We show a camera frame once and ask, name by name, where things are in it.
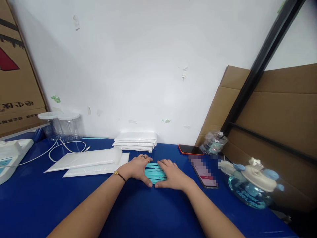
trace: white cable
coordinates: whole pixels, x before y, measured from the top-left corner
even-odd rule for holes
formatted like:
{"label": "white cable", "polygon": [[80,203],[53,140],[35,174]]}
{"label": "white cable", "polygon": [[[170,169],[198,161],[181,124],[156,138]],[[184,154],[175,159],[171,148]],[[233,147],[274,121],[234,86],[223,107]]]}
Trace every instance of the white cable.
{"label": "white cable", "polygon": [[[57,143],[59,140],[62,142],[62,144],[60,144],[60,145],[54,147],[54,146],[56,145],[56,143]],[[82,151],[80,151],[80,152],[73,152],[73,151],[71,151],[71,150],[65,145],[65,144],[68,144],[68,143],[75,143],[75,142],[80,142],[80,143],[83,143],[83,144],[85,145]],[[85,148],[86,148],[86,143],[85,143],[85,142],[82,142],[82,141],[71,141],[71,142],[64,143],[61,139],[57,139],[57,140],[55,141],[54,145],[53,145],[51,148],[49,148],[47,151],[45,151],[43,154],[41,154],[40,156],[38,156],[38,157],[36,157],[36,158],[34,158],[34,159],[31,159],[31,160],[29,160],[29,161],[27,161],[27,162],[25,162],[25,163],[23,163],[23,164],[18,164],[18,165],[13,165],[13,166],[3,165],[3,166],[0,166],[0,168],[2,168],[2,167],[16,167],[16,166],[20,166],[20,165],[27,164],[27,163],[29,163],[29,162],[31,162],[31,161],[33,161],[33,160],[36,160],[37,158],[40,158],[41,156],[45,155],[47,152],[49,152],[49,158],[50,158],[50,160],[51,160],[51,161],[54,161],[54,162],[56,163],[56,161],[51,158],[50,154],[51,154],[52,150],[54,150],[55,148],[57,148],[57,147],[59,147],[59,146],[61,146],[61,145],[64,145],[65,148],[66,148],[68,151],[70,151],[71,153],[81,153],[81,152],[83,152],[83,151],[85,150]]]}
{"label": "white cable", "polygon": [[[57,139],[57,140],[60,140],[60,141],[62,142],[62,144],[60,144],[60,145],[54,147],[54,148],[49,152],[49,158],[50,158],[50,160],[53,161],[53,162],[55,162],[55,163],[56,163],[57,161],[55,161],[55,160],[53,160],[53,159],[51,158],[51,152],[52,152],[54,149],[56,149],[57,147],[61,146],[61,145],[65,146],[65,148],[66,148],[69,152],[71,152],[71,153],[73,153],[73,154],[81,153],[81,152],[83,152],[83,151],[85,150],[85,148],[86,148],[86,143],[85,143],[85,142],[82,142],[82,141],[71,141],[71,142],[64,143],[61,139]],[[67,146],[65,145],[65,144],[74,143],[74,142],[80,142],[80,143],[83,143],[83,144],[85,145],[84,148],[82,149],[82,151],[80,151],[80,152],[73,152],[73,151],[71,151],[70,149],[68,149]]]}

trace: hand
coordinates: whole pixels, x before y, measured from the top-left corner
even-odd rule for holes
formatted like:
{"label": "hand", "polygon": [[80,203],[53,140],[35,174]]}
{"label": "hand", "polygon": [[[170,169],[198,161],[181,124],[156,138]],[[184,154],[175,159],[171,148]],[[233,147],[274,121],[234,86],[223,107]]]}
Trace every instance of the hand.
{"label": "hand", "polygon": [[117,171],[126,180],[129,178],[134,178],[141,180],[148,187],[152,187],[152,182],[144,174],[145,166],[151,161],[153,161],[152,158],[148,157],[147,155],[140,154],[138,157],[134,157],[130,162],[120,166]]}
{"label": "hand", "polygon": [[155,184],[156,188],[171,188],[185,191],[192,184],[196,184],[190,177],[184,174],[178,166],[171,160],[161,160],[158,164],[167,175],[166,181],[160,181]]}

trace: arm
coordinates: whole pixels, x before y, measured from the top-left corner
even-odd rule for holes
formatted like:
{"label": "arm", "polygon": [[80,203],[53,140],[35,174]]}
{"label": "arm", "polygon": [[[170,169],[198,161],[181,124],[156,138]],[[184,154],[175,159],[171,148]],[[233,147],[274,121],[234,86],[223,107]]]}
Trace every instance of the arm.
{"label": "arm", "polygon": [[[129,163],[118,168],[118,172],[125,180],[135,178],[142,180],[148,187],[151,181],[145,176],[145,166],[153,159],[140,154]],[[115,203],[124,180],[112,174],[88,198],[78,205],[49,235],[48,238],[93,238],[98,237]]]}
{"label": "arm", "polygon": [[244,237],[235,225],[213,204],[198,185],[171,160],[158,161],[167,175],[156,188],[182,190],[191,202],[199,223],[208,238]]}

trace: gold bracelet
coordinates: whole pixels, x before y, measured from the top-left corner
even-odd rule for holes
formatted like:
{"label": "gold bracelet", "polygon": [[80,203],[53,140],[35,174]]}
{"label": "gold bracelet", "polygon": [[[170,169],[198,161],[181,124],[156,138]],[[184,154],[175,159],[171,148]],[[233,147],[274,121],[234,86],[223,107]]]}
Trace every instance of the gold bracelet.
{"label": "gold bracelet", "polygon": [[126,183],[126,180],[124,179],[124,177],[122,177],[122,175],[119,174],[119,172],[117,170],[115,171],[115,174],[119,175],[124,180],[124,182]]}

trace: clear blue water bottle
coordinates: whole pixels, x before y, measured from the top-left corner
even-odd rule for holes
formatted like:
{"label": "clear blue water bottle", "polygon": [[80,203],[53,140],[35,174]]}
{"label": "clear blue water bottle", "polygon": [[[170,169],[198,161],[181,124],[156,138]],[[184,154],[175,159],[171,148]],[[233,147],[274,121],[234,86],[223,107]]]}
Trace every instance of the clear blue water bottle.
{"label": "clear blue water bottle", "polygon": [[264,209],[272,203],[274,189],[284,191],[284,186],[277,184],[278,173],[263,169],[260,160],[251,158],[247,166],[234,164],[236,171],[228,183],[232,192],[245,204],[256,209]]}

